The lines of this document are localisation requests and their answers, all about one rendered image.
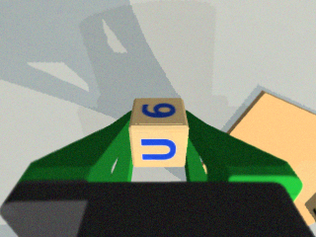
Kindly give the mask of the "beige letter block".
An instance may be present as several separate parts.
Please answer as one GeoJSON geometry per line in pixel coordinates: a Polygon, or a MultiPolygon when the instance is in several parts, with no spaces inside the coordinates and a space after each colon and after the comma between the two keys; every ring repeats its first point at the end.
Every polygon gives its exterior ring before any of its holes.
{"type": "Polygon", "coordinates": [[[129,122],[134,167],[183,167],[189,124],[182,98],[136,98],[129,122]]]}
{"type": "Polygon", "coordinates": [[[316,193],[304,205],[316,222],[316,193]]]}

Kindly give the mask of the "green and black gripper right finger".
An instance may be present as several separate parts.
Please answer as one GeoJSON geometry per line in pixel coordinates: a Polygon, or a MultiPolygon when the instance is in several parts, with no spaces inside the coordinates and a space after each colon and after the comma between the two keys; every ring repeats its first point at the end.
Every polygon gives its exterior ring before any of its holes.
{"type": "Polygon", "coordinates": [[[203,122],[188,111],[186,115],[187,182],[206,178],[218,182],[276,182],[296,200],[303,184],[287,161],[203,122]]]}

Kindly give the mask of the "orange square mat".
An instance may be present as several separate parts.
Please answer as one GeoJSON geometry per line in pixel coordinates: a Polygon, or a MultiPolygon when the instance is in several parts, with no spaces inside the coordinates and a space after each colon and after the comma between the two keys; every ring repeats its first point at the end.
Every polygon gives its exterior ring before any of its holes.
{"type": "Polygon", "coordinates": [[[290,164],[303,184],[294,203],[314,223],[304,204],[316,193],[316,114],[262,90],[226,133],[290,164]]]}

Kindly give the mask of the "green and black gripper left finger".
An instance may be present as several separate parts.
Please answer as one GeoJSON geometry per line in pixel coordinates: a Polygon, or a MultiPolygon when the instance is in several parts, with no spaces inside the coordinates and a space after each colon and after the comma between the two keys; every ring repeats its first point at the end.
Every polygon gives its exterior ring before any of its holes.
{"type": "Polygon", "coordinates": [[[131,182],[130,117],[131,111],[112,124],[31,162],[18,183],[28,180],[131,182]]]}

